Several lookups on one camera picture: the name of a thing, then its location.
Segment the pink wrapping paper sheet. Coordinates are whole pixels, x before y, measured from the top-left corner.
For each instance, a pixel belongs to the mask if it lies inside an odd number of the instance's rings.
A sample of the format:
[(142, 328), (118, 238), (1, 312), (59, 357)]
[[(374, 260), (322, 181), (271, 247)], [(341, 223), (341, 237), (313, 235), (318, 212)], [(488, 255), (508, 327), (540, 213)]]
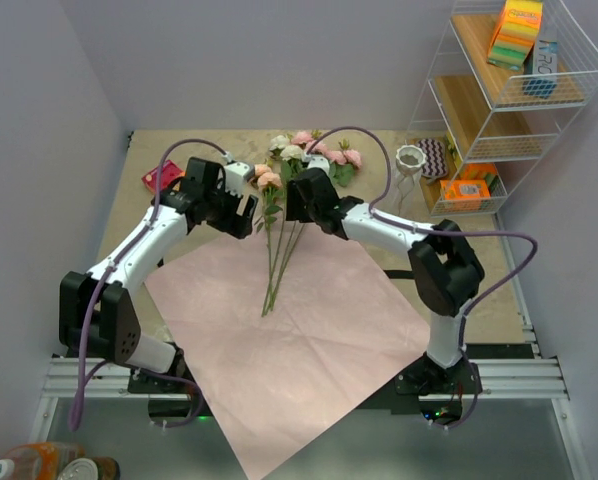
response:
[(425, 351), (426, 320), (366, 250), (309, 226), (263, 312), (266, 241), (229, 236), (147, 290), (250, 479), (261, 479)]

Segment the black gold-lettered ribbon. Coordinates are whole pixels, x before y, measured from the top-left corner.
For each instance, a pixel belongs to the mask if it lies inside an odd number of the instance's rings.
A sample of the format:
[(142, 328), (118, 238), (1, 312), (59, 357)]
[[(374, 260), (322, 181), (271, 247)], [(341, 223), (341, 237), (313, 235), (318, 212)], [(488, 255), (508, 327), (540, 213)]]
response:
[[(146, 280), (146, 284), (184, 285), (196, 284), (237, 285), (239, 282), (263, 284), (269, 278), (266, 258), (224, 256), (188, 256), (159, 268)], [(364, 282), (379, 279), (412, 280), (413, 273), (405, 269), (382, 269), (370, 258), (352, 262), (329, 257), (292, 257), (286, 264), (283, 279), (306, 282)]]

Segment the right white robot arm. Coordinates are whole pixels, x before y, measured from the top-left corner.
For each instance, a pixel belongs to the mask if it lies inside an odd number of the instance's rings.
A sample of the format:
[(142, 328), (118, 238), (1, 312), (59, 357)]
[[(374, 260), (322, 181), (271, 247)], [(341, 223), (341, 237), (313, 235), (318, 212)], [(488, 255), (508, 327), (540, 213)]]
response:
[(341, 197), (328, 175), (310, 168), (288, 183), (286, 219), (314, 223), (343, 240), (405, 256), (419, 298), (431, 312), (424, 369), (427, 386), (448, 392), (460, 380), (456, 365), (465, 351), (465, 314), (485, 272), (458, 225), (407, 221), (374, 209), (360, 198)]

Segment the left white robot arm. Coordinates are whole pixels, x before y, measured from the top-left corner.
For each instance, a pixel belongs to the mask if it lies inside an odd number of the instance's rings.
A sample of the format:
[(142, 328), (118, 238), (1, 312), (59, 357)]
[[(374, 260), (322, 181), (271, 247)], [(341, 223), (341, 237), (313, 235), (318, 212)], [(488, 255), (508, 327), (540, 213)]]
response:
[(164, 392), (179, 390), (186, 368), (174, 344), (144, 333), (133, 297), (165, 254), (196, 226), (244, 239), (252, 233), (257, 197), (244, 194), (254, 166), (226, 166), (192, 157), (184, 175), (153, 202), (124, 241), (85, 273), (69, 272), (60, 283), (59, 339), (75, 352), (117, 365), (151, 370)]

